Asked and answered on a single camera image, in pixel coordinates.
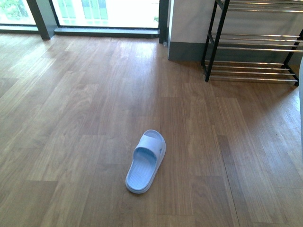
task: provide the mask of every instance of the wooden floor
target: wooden floor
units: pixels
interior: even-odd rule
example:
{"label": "wooden floor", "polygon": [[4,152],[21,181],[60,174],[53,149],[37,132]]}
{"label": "wooden floor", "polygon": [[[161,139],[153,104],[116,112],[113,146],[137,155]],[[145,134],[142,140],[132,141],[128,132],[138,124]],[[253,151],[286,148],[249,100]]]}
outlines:
{"label": "wooden floor", "polygon": [[[302,227],[298,89],[204,82],[158,39],[0,35],[1,227]],[[167,150],[125,187],[147,129]]]}

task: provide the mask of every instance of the light blue slipper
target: light blue slipper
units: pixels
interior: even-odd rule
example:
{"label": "light blue slipper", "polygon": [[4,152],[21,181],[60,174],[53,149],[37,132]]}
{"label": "light blue slipper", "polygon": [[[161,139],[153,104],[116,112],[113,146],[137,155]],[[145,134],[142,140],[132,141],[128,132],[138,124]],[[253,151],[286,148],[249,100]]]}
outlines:
{"label": "light blue slipper", "polygon": [[147,130],[134,150],[133,162],[126,176],[128,190],[141,194],[146,192],[158,171],[166,150],[165,140],[155,130]]}

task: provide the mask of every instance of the white object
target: white object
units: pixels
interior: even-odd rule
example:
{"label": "white object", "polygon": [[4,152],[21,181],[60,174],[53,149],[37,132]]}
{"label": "white object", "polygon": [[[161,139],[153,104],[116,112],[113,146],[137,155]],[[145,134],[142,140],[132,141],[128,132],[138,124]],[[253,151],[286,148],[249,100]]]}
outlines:
{"label": "white object", "polygon": [[155,130],[147,130],[133,154],[133,162],[126,176],[128,190],[140,194],[146,192],[158,171],[166,151],[165,140]]}

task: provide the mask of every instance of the glass window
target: glass window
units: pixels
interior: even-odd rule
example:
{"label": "glass window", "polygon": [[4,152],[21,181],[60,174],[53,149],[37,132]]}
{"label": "glass window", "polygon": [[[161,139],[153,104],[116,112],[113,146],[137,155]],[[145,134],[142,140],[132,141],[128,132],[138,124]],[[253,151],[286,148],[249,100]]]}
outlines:
{"label": "glass window", "polygon": [[0,0],[0,23],[35,25],[26,0]]}
{"label": "glass window", "polygon": [[159,26],[159,0],[53,0],[53,5],[62,26]]}

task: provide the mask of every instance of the black metal frame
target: black metal frame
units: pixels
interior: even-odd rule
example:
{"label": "black metal frame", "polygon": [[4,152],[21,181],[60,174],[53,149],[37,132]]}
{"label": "black metal frame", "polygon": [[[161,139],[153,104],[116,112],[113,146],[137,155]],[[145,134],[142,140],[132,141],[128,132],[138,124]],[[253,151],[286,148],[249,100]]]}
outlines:
{"label": "black metal frame", "polygon": [[[209,26],[208,33],[207,33],[207,38],[206,38],[206,44],[205,44],[205,48],[204,48],[203,55],[202,55],[202,60],[201,60],[201,65],[202,65],[202,67],[204,69],[204,72],[205,72],[205,81],[206,82],[208,82],[208,80],[210,78],[210,75],[211,75],[211,71],[212,71],[212,67],[213,67],[213,64],[214,64],[214,59],[215,59],[215,56],[216,56],[216,52],[217,52],[217,49],[218,49],[218,45],[219,45],[219,41],[220,41],[222,29],[223,29],[225,17],[226,17],[227,10],[228,10],[228,7],[229,7],[229,3],[230,3],[230,0],[225,0],[224,3],[221,0],[215,0],[214,1],[214,8],[213,8],[212,17],[211,17],[211,21],[210,21],[210,26]],[[215,15],[216,15],[217,6],[219,6],[221,8],[222,13],[221,13],[221,17],[220,17],[220,21],[219,21],[219,25],[218,25],[218,28],[217,28],[217,33],[216,33],[215,39],[213,39],[212,29],[213,29],[213,25],[214,25],[214,19],[215,19]],[[292,49],[290,51],[296,50],[299,43],[300,43],[298,41],[302,41],[302,40],[303,40],[303,29],[302,29],[302,31],[300,32],[300,34],[297,38],[297,42],[294,43],[294,46],[292,47]],[[213,45],[213,50],[212,50],[212,53],[211,53],[211,57],[210,57],[208,66],[206,66],[205,58],[206,58],[206,53],[207,53],[207,50],[208,50],[209,42]],[[290,75],[293,76],[293,78],[295,79],[295,84],[294,85],[298,86],[299,85],[299,78],[294,73],[294,71],[291,69],[291,67],[288,65],[288,63],[289,63],[293,54],[294,54],[294,52],[289,52],[285,61],[282,64],[281,68],[282,69],[287,69],[290,72]]]}

